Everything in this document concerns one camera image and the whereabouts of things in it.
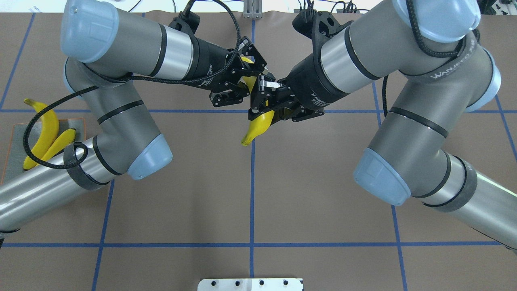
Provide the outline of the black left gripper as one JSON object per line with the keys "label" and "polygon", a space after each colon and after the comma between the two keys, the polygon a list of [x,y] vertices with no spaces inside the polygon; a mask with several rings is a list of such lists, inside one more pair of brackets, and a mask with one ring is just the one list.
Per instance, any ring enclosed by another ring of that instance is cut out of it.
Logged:
{"label": "black left gripper", "polygon": [[250,95],[250,88],[241,83],[242,77],[267,74],[267,63],[248,37],[243,37],[238,46],[238,55],[229,67],[216,76],[231,58],[229,50],[196,39],[194,55],[188,79],[196,79],[188,85],[210,91],[209,99],[214,107],[240,104]]}

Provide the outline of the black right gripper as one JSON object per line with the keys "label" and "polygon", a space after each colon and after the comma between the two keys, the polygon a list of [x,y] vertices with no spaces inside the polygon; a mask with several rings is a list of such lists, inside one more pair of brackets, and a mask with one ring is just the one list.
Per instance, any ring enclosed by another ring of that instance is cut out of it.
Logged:
{"label": "black right gripper", "polygon": [[272,74],[256,78],[250,94],[248,120],[273,113],[271,123],[293,122],[324,114],[324,108],[347,96],[327,78],[315,53],[295,65],[287,77],[275,82]]}

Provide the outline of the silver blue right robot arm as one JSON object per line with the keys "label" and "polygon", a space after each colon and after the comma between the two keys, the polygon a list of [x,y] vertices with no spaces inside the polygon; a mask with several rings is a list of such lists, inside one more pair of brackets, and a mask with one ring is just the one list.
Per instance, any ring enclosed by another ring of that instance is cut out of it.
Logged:
{"label": "silver blue right robot arm", "polygon": [[312,5],[294,28],[313,52],[286,78],[259,77],[249,119],[321,116],[324,108],[399,71],[408,80],[354,170],[369,193],[400,206],[415,197],[516,251],[516,195],[443,144],[465,112],[501,85],[493,56],[479,44],[475,0],[383,0],[340,24]]}

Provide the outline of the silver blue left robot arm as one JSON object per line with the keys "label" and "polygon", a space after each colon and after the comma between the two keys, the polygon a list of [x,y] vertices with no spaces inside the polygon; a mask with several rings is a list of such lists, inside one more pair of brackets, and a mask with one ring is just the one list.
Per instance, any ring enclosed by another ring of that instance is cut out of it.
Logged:
{"label": "silver blue left robot arm", "polygon": [[1,238],[116,176],[140,180],[172,160],[172,153],[133,81],[185,84],[208,90],[215,107],[241,103],[243,77],[264,74],[266,61],[237,31],[235,48],[197,38],[200,19],[182,11],[163,25],[109,2],[69,0],[63,11],[63,81],[80,96],[102,132],[69,144],[1,186]]}

